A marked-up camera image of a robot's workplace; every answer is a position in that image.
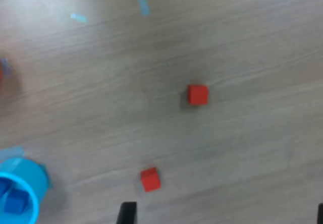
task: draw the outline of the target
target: light blue paper scrap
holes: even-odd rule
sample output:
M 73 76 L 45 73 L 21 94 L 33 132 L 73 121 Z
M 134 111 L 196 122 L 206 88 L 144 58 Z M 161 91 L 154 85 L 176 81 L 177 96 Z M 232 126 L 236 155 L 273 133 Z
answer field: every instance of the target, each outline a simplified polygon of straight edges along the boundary
M 87 22 L 87 18 L 85 16 L 78 15 L 78 14 L 75 14 L 75 13 L 71 14 L 71 19 L 75 19 L 77 21 L 84 22 L 84 23 Z
M 147 0 L 138 0 L 138 3 L 141 9 L 141 14 L 143 16 L 149 16 L 150 9 L 149 9 Z
M 8 62 L 8 59 L 0 59 L 1 67 L 2 67 L 2 72 L 4 75 L 10 75 L 12 73 L 10 64 Z
M 0 149 L 0 162 L 11 157 L 23 157 L 24 155 L 25 150 L 21 146 Z

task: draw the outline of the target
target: red cube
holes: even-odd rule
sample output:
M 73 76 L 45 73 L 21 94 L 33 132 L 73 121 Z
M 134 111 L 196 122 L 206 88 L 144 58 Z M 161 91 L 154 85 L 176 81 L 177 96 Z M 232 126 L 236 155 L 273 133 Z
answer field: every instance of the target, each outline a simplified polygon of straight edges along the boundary
M 141 172 L 141 182 L 146 192 L 153 191 L 160 188 L 160 180 L 157 168 L 144 170 Z
M 207 104 L 208 87 L 205 85 L 188 86 L 188 102 L 192 105 Z

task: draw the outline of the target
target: wood grain surface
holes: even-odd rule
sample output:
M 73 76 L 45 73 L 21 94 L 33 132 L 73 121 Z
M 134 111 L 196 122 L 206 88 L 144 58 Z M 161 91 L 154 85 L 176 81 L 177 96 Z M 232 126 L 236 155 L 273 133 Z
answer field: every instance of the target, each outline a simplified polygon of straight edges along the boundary
M 315 223 L 323 0 L 147 1 L 0 0 L 0 147 L 47 165 L 38 223 L 115 223 L 123 201 L 138 224 Z

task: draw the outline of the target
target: blue cup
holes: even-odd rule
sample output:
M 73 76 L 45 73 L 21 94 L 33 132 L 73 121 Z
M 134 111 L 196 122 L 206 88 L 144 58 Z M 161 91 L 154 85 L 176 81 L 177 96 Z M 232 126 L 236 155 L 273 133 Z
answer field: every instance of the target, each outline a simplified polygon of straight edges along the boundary
M 4 212 L 8 193 L 0 201 L 0 223 L 35 224 L 39 215 L 39 206 L 48 187 L 49 179 L 45 169 L 36 162 L 22 157 L 9 158 L 0 165 L 0 178 L 10 180 L 11 188 L 28 192 L 30 199 L 22 214 Z

